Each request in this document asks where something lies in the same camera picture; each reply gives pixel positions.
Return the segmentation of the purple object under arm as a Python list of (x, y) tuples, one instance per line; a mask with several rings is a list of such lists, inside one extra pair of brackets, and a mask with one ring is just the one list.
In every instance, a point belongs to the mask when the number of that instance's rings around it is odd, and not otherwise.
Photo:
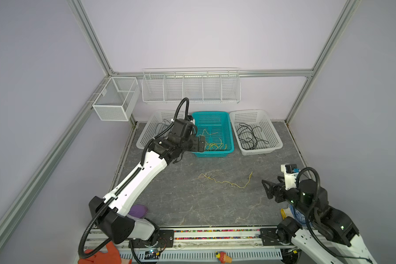
[(136, 218), (144, 218), (148, 213), (148, 208), (144, 205), (133, 205), (128, 215)]

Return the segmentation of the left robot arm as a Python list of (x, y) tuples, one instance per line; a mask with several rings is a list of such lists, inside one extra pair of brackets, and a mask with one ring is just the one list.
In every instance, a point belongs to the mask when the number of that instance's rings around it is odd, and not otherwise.
[[(103, 198), (96, 196), (91, 199), (92, 220), (78, 246), (81, 259), (93, 257), (110, 242), (120, 244), (128, 240), (133, 244), (134, 240), (140, 240), (148, 246), (157, 245), (158, 225), (146, 218), (134, 217), (129, 211), (144, 189), (168, 165), (181, 161), (185, 152), (205, 150), (205, 137), (198, 135), (198, 128), (188, 112), (189, 99), (185, 97), (180, 101), (171, 124), (146, 143), (135, 168)], [(107, 239), (88, 253), (85, 243), (93, 227), (98, 227)]]

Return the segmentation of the red gloved hand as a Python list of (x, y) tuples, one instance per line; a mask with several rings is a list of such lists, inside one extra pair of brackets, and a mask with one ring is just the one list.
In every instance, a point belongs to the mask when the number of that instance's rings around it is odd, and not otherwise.
[(78, 264), (132, 264), (132, 259), (121, 258), (119, 250), (109, 242), (106, 245), (107, 252), (99, 251), (86, 259), (79, 259)]

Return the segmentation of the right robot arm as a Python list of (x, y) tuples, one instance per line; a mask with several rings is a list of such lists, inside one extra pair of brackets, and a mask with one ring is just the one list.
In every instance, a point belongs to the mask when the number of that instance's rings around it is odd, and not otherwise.
[(263, 244), (292, 245), (317, 264), (374, 264), (355, 223), (329, 204), (317, 170), (298, 169), (295, 164), (282, 165), (281, 169), (283, 176), (277, 183), (262, 180), (267, 198), (287, 202), (304, 221), (288, 216), (276, 229), (263, 228), (259, 235)]

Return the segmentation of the black cable pulled free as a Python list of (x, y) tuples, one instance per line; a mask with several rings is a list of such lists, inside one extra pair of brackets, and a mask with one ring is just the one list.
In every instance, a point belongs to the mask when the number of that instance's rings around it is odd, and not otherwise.
[(238, 139), (239, 143), (244, 150), (255, 150), (257, 149), (259, 143), (268, 145), (269, 142), (262, 138), (259, 138), (255, 131), (259, 130), (262, 133), (262, 128), (260, 126), (251, 126), (246, 123), (239, 123)]

